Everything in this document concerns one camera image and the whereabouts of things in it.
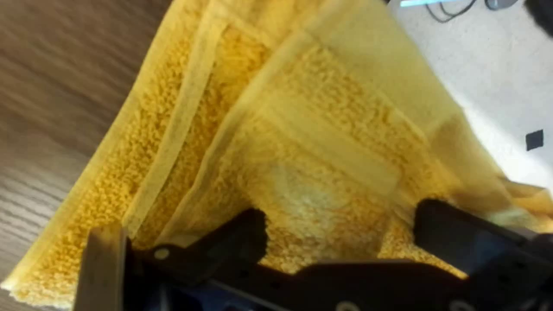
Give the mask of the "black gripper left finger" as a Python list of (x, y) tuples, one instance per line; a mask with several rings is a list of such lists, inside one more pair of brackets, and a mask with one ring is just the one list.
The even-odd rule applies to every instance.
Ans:
[(91, 231), (73, 311), (123, 311), (125, 255), (127, 232), (120, 224)]

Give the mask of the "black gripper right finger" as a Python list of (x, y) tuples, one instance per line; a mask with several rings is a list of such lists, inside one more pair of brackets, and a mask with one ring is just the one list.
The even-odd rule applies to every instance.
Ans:
[(419, 246), (471, 276), (536, 269), (524, 251), (526, 236), (443, 200), (426, 198), (417, 205), (414, 234)]

